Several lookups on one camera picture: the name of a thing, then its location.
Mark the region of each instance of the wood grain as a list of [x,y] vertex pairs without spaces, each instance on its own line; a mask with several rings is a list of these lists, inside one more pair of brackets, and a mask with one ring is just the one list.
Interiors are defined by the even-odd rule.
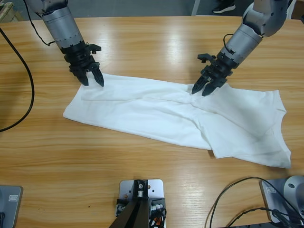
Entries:
[[[95,55],[104,73],[194,83],[204,67],[197,54],[217,54],[238,17],[145,17],[77,19],[86,42],[102,46]],[[43,22],[41,36],[52,41]],[[233,87],[280,90],[287,109],[283,135],[292,151],[289,170],[215,159],[212,153],[136,135],[84,125],[62,117],[79,88],[56,45],[41,43],[30,23],[1,24],[32,71],[36,99],[28,118],[0,134],[0,184],[20,185],[24,194],[18,228],[99,228],[114,220],[121,180],[164,181],[168,227],[201,228],[221,190],[246,176],[304,175],[304,27],[286,21],[229,78]],[[30,84],[24,66],[0,37],[0,127],[27,110]],[[242,210],[263,206],[258,182],[249,180],[220,201],[214,227]],[[237,224],[267,222],[253,212]]]

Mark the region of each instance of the shoe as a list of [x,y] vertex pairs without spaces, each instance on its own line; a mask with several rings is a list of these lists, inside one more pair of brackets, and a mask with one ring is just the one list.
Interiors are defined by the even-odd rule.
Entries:
[[216,8],[214,8],[212,10],[213,13],[223,13],[223,12],[227,12],[227,11],[232,11],[236,8],[235,4],[227,4],[226,2],[222,2],[221,4],[219,4],[219,6],[217,6]]

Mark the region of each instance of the white cloth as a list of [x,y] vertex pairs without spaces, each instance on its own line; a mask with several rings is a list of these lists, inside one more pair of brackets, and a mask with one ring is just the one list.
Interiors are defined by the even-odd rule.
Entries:
[[258,92],[228,84],[202,97],[193,85],[104,74],[105,87],[89,74],[63,116],[84,124],[141,135],[180,146],[212,149],[267,166],[290,167],[281,133],[286,110],[279,91]]

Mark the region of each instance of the black cable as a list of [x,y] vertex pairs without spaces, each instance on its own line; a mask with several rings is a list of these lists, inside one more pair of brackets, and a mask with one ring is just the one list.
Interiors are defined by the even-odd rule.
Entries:
[[236,220],[238,220],[240,217],[242,217],[243,215],[249,213],[249,212],[252,212],[252,211],[256,211],[256,210],[266,210],[266,211],[270,211],[273,213],[273,215],[277,218],[277,215],[280,214],[280,215],[286,215],[286,216],[289,216],[289,217],[292,217],[292,218],[296,218],[298,219],[298,217],[294,217],[294,216],[290,216],[288,214],[285,214],[285,213],[282,213],[278,210],[272,210],[272,209],[268,209],[268,208],[254,208],[254,209],[249,209],[249,210],[246,210],[244,212],[242,212],[240,215],[238,215],[232,222],[230,222],[227,227],[231,227],[233,225],[233,223],[236,222]]
[[4,218],[5,218],[5,214],[3,212],[0,212],[0,228],[3,227]]
[[27,3],[25,2],[25,0],[23,0],[23,2],[24,2],[24,4],[25,4],[25,8],[27,9],[27,13],[28,13],[28,18],[29,18],[29,21],[30,21],[30,23],[31,23],[31,25],[32,25],[32,27],[34,28],[34,30],[35,30],[35,32],[36,32],[36,34],[37,34],[37,36],[41,39],[41,41],[42,41],[42,43],[44,43],[45,45],[48,45],[48,46],[50,46],[51,44],[53,44],[53,43],[55,43],[55,41],[52,41],[52,42],[49,42],[49,43],[46,43],[43,39],[42,39],[42,37],[39,35],[39,33],[37,32],[37,29],[36,29],[36,27],[35,27],[35,25],[34,25],[34,23],[32,22],[32,19],[31,19],[31,17],[30,17],[30,14],[29,14],[29,8],[28,8],[28,5],[27,5]]
[[228,33],[228,34],[224,35],[224,38],[223,38],[224,47],[225,47],[225,49],[227,50],[227,52],[229,52],[230,54],[234,54],[235,51],[233,51],[233,50],[231,50],[231,49],[230,49],[230,50],[228,49],[228,47],[227,47],[227,45],[226,45],[225,38],[226,38],[226,36],[232,36],[232,35],[233,35],[233,33]]
[[5,35],[5,33],[3,32],[3,30],[1,28],[0,28],[0,33],[5,38],[5,40],[8,42],[8,44],[10,45],[10,47],[14,50],[14,52],[16,53],[16,55],[20,58],[20,60],[23,63],[24,67],[26,68],[26,70],[28,72],[29,80],[30,80],[31,89],[32,89],[32,98],[31,98],[30,105],[28,107],[27,112],[24,114],[23,117],[21,117],[21,119],[19,119],[17,122],[15,122],[14,124],[12,124],[11,126],[8,126],[6,128],[0,129],[0,132],[3,132],[3,131],[6,131],[6,130],[8,130],[8,129],[14,127],[14,126],[16,126],[17,124],[19,124],[21,121],[23,121],[28,116],[28,114],[30,113],[30,110],[32,109],[33,104],[34,104],[35,88],[34,88],[33,76],[32,76],[32,74],[30,72],[30,69],[29,69],[27,63],[24,61],[24,59],[22,58],[22,56],[19,54],[19,52],[17,51],[17,49],[14,47],[14,45],[11,43],[11,41]]
[[221,196],[228,190],[230,189],[231,187],[235,186],[236,184],[240,183],[240,182],[243,182],[243,181],[246,181],[246,180],[249,180],[249,179],[259,179],[259,180],[262,180],[262,181],[265,181],[267,184],[269,184],[272,188],[274,188],[274,190],[276,190],[276,192],[285,200],[285,202],[296,212],[296,214],[299,216],[298,219],[300,219],[303,223],[304,223],[304,219],[301,217],[300,213],[295,209],[295,207],[278,191],[278,189],[276,189],[275,186],[273,186],[273,184],[271,184],[270,182],[266,181],[265,179],[263,178],[260,178],[260,177],[247,177],[247,178],[243,178],[239,181],[236,181],[232,184],[230,184],[228,187],[226,187],[220,194],[219,196],[217,197],[217,199],[215,200],[215,203],[213,205],[213,210],[212,210],[212,214],[211,214],[211,217],[210,217],[210,225],[209,225],[209,228],[212,228],[212,220],[213,220],[213,216],[214,216],[214,213],[215,213],[215,209],[217,207],[217,204],[219,202],[219,199],[221,198]]

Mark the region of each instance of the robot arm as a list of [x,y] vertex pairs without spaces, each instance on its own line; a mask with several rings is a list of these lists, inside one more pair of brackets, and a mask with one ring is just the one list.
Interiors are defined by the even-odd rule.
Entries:
[[254,0],[245,11],[242,24],[217,56],[198,55],[203,63],[211,62],[201,71],[201,77],[194,84],[192,94],[203,89],[202,95],[222,87],[226,77],[232,74],[248,55],[258,46],[263,37],[275,34],[284,24],[288,0]]
[[75,20],[67,6],[67,0],[25,0],[27,5],[44,21],[57,46],[70,63],[70,71],[88,86],[87,72],[92,72],[96,82],[104,86],[99,63],[91,53],[96,54],[100,46],[84,42]]

